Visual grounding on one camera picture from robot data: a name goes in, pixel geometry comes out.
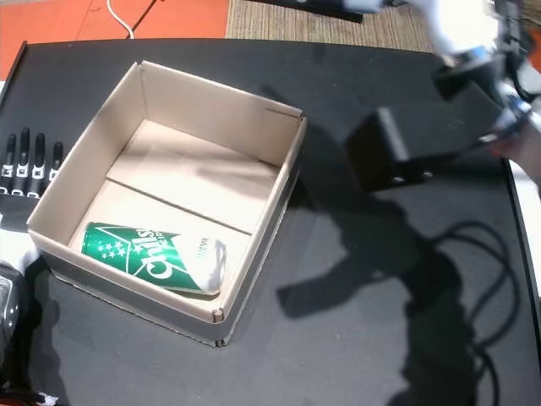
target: soda can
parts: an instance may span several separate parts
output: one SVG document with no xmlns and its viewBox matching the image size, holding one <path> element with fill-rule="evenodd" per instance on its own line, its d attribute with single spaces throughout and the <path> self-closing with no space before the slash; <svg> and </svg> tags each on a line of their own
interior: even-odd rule
<svg viewBox="0 0 541 406">
<path fill-rule="evenodd" d="M 162 288 L 195 294 L 220 292 L 226 246 L 191 233 L 165 233 L 89 223 L 82 253 Z"/>
</svg>

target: robotic hand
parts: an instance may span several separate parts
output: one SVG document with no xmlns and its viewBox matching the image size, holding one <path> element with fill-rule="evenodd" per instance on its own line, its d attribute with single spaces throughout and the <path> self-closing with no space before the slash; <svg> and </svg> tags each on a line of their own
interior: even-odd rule
<svg viewBox="0 0 541 406">
<path fill-rule="evenodd" d="M 541 184 L 541 117 L 533 108 L 536 95 L 525 91 L 519 80 L 529 51 L 529 37 L 520 23 L 520 0 L 407 2 L 423 13 L 435 52 L 442 58 L 444 68 L 434 82 L 444 99 L 452 102 L 461 93 L 471 99 L 465 89 L 473 85 L 496 107 L 495 120 L 487 122 L 484 134 L 477 133 L 473 145 L 489 146 L 512 159 Z M 342 0 L 345 9 L 358 13 L 376 13 L 388 3 Z M 475 103 L 470 106 L 477 112 Z"/>
</svg>

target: open cardboard box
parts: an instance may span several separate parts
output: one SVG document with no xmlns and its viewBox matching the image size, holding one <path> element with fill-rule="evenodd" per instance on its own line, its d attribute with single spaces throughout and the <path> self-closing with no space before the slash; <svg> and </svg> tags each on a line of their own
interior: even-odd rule
<svg viewBox="0 0 541 406">
<path fill-rule="evenodd" d="M 298 174 L 293 107 L 153 63 L 134 64 L 28 221 L 60 279 L 200 341 L 232 334 Z M 221 292 L 178 294 L 81 254 L 89 222 L 194 231 L 227 246 Z"/>
</svg>

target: table surface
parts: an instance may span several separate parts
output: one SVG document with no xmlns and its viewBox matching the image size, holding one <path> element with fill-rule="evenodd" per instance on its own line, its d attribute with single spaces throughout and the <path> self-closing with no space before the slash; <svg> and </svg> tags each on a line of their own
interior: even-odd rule
<svg viewBox="0 0 541 406">
<path fill-rule="evenodd" d="M 29 126 L 70 147 L 143 59 L 302 108 L 300 182 L 226 348 L 43 272 L 35 389 L 79 406 L 539 405 L 537 309 L 506 165 L 477 151 L 375 194 L 347 169 L 343 142 L 375 107 L 436 100 L 436 58 L 260 41 L 30 46 L 0 145 Z"/>
</svg>

